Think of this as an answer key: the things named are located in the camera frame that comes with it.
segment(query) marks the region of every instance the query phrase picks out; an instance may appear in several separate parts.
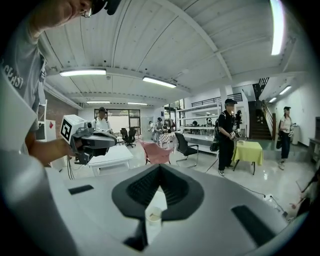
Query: stair railing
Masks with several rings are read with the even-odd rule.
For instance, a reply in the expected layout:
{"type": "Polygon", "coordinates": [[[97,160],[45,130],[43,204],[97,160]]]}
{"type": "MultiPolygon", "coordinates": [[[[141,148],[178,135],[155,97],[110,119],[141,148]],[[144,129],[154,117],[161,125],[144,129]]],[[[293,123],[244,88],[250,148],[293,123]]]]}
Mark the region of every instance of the stair railing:
{"type": "Polygon", "coordinates": [[[277,130],[277,121],[276,121],[276,113],[271,113],[268,106],[263,102],[263,114],[266,120],[266,123],[269,127],[270,133],[272,134],[272,140],[276,140],[276,130],[277,130]]]}

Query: trash bin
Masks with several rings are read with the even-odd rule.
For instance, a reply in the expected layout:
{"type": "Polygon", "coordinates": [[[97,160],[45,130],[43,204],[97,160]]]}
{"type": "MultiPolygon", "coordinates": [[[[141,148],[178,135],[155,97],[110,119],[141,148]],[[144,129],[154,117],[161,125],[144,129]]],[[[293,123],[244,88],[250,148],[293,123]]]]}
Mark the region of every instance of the trash bin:
{"type": "Polygon", "coordinates": [[[297,145],[299,138],[300,138],[300,127],[299,125],[293,125],[292,144],[297,145]]]}

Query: tube light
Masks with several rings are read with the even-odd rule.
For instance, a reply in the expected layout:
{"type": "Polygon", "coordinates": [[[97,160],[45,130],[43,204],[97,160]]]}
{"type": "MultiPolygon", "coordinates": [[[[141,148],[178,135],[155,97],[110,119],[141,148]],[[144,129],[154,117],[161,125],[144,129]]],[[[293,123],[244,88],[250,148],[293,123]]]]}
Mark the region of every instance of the tube light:
{"type": "Polygon", "coordinates": [[[286,91],[290,90],[291,89],[291,86],[288,85],[282,92],[280,92],[279,94],[282,95],[282,94],[285,94],[286,91]]]}
{"type": "Polygon", "coordinates": [[[176,88],[177,87],[174,83],[162,81],[162,80],[155,79],[155,78],[148,77],[148,76],[144,76],[142,81],[149,82],[149,83],[154,83],[154,84],[157,84],[157,85],[166,86],[166,87],[170,87],[170,88],[176,88]]]}
{"type": "Polygon", "coordinates": [[[137,102],[128,102],[131,105],[148,105],[148,103],[137,103],[137,102]]]}
{"type": "Polygon", "coordinates": [[[84,75],[106,75],[107,72],[103,68],[93,68],[93,69],[60,71],[59,74],[62,77],[72,77],[72,76],[84,76],[84,75]]]}
{"type": "Polygon", "coordinates": [[[273,43],[271,55],[278,55],[285,31],[285,17],[282,3],[279,0],[270,0],[273,16],[273,43]]]}
{"type": "Polygon", "coordinates": [[[87,101],[86,103],[88,103],[88,104],[96,104],[96,103],[110,103],[110,101],[104,101],[104,100],[98,100],[98,101],[94,101],[94,100],[92,100],[92,101],[87,101]]]}
{"type": "Polygon", "coordinates": [[[274,102],[276,99],[277,99],[277,98],[274,97],[274,98],[272,98],[269,102],[272,103],[272,102],[274,102]]]}

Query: baseball cap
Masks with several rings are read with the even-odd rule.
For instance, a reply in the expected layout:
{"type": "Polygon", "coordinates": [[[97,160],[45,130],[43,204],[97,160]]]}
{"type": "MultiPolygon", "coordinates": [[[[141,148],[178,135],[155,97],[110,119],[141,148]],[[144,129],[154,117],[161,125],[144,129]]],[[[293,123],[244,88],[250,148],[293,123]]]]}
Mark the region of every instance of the baseball cap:
{"type": "Polygon", "coordinates": [[[99,112],[107,112],[106,109],[102,106],[99,108],[99,112]]]}
{"type": "Polygon", "coordinates": [[[235,100],[233,100],[232,98],[227,98],[224,102],[224,104],[238,104],[238,102],[236,102],[235,100]]]}

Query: pink cloth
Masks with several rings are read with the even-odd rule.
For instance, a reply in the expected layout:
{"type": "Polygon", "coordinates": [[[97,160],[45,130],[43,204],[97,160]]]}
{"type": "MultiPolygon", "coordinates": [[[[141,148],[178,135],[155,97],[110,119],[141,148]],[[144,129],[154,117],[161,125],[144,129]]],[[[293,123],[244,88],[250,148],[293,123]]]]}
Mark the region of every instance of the pink cloth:
{"type": "Polygon", "coordinates": [[[140,144],[144,149],[145,159],[148,159],[151,164],[164,164],[169,162],[169,155],[174,150],[173,148],[163,149],[156,143],[140,141],[140,144]]]}

